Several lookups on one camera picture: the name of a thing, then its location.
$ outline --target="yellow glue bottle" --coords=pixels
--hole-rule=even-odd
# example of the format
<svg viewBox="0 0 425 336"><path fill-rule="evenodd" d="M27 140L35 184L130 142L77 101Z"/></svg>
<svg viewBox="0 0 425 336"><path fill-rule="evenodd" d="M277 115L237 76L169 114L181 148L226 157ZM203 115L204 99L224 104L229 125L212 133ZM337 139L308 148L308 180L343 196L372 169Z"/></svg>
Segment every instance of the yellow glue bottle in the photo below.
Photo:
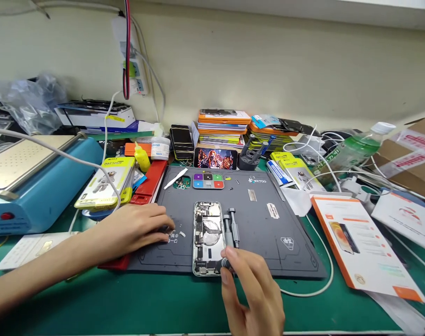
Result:
<svg viewBox="0 0 425 336"><path fill-rule="evenodd" d="M137 142L135 142L135 159L136 159L136 162L138 162L139 169L142 172L145 173L146 171L149 170L149 167L150 167L149 157L147 156L146 151L142 149Z"/></svg>

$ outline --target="white wall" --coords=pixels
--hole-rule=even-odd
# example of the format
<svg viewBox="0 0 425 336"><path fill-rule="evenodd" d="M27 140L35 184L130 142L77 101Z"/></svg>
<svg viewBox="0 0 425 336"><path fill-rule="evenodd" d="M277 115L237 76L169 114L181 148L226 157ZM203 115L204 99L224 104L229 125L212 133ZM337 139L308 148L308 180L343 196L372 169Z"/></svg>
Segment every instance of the white wall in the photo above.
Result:
<svg viewBox="0 0 425 336"><path fill-rule="evenodd" d="M425 115L425 32L136 1L132 10L166 91L166 126L189 124L209 106L321 130ZM121 88L114 14L48 13L51 20L38 13L0 18L0 78L48 70L68 84L72 98L110 99ZM150 97L130 103L138 118L154 121Z"/></svg>

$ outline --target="hand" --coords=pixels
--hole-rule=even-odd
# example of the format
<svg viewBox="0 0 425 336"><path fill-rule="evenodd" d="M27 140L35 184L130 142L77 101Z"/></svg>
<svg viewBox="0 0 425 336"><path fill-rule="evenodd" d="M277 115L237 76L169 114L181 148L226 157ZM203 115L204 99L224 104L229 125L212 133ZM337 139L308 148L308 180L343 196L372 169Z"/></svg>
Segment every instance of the hand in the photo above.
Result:
<svg viewBox="0 0 425 336"><path fill-rule="evenodd" d="M250 308L239 303L233 276L226 268L220 270L222 297L233 336L280 336L284 330L283 300L278 284L272 279L263 257L227 247L227 257L241 281Z"/></svg>
<svg viewBox="0 0 425 336"><path fill-rule="evenodd" d="M154 232L165 225L171 231L175 229L165 207L156 203L126 204L94 227L66 241L72 245L78 241L78 255L84 259L84 267L91 267L152 243L168 242L168 234Z"/></svg>

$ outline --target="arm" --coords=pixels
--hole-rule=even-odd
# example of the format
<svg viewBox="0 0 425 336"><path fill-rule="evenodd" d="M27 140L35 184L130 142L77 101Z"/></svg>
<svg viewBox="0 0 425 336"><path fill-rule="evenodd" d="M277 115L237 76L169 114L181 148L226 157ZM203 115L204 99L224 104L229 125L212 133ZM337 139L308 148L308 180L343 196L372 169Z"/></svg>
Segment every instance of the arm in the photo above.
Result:
<svg viewBox="0 0 425 336"><path fill-rule="evenodd" d="M63 241L50 251L0 277L0 315L35 294L79 272L151 243L168 241L153 232L175 229L166 209L156 203L125 205L96 226Z"/></svg>

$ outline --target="red case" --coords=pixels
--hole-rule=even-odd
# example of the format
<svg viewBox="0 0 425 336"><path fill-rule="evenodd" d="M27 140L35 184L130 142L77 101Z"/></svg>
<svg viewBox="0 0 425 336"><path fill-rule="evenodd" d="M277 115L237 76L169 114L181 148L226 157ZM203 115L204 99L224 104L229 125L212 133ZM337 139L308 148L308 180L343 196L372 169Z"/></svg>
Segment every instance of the red case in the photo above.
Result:
<svg viewBox="0 0 425 336"><path fill-rule="evenodd" d="M167 161L154 160L146 173L147 180L145 180L135 191L130 203L137 205L144 205L150 203L152 196L157 192L156 188L160 182L161 176L166 169ZM115 271L126 271L130 263L130 254L108 261L98 266L100 269L108 269Z"/></svg>

